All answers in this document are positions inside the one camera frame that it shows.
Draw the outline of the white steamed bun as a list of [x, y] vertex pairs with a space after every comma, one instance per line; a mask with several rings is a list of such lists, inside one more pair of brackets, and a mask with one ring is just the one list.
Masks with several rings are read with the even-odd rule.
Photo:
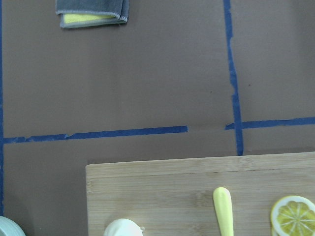
[[129, 219], [117, 219], [105, 229], [104, 236], [143, 236], [143, 229]]

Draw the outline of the light green bowl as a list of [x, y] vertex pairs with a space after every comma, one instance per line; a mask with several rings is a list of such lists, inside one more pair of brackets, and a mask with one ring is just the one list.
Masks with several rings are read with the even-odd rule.
[[22, 228], [14, 221], [1, 216], [0, 217], [0, 235], [1, 236], [25, 236]]

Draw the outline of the wooden cutting board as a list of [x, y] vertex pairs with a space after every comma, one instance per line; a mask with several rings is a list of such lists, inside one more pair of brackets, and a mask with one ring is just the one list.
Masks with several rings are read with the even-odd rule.
[[234, 233], [269, 236], [273, 204], [315, 199], [313, 152], [91, 164], [86, 167], [88, 234], [127, 218], [146, 236], [218, 236], [213, 191], [232, 198]]

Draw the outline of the yellow plastic knife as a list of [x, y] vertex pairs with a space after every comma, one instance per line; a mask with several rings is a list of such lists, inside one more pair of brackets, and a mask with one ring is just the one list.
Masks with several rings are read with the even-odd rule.
[[230, 192], [218, 187], [213, 192], [213, 202], [221, 236], [234, 236], [233, 208]]

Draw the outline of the grey yellow folded cloth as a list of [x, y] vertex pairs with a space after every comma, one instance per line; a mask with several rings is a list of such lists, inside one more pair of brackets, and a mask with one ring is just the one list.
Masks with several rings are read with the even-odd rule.
[[57, 0], [55, 9], [64, 29], [125, 24], [129, 0]]

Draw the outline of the lemon slice front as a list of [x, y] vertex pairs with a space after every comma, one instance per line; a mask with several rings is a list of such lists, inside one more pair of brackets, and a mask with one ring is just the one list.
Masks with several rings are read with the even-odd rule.
[[315, 204], [301, 196], [285, 196], [273, 205], [270, 221], [273, 236], [313, 236]]

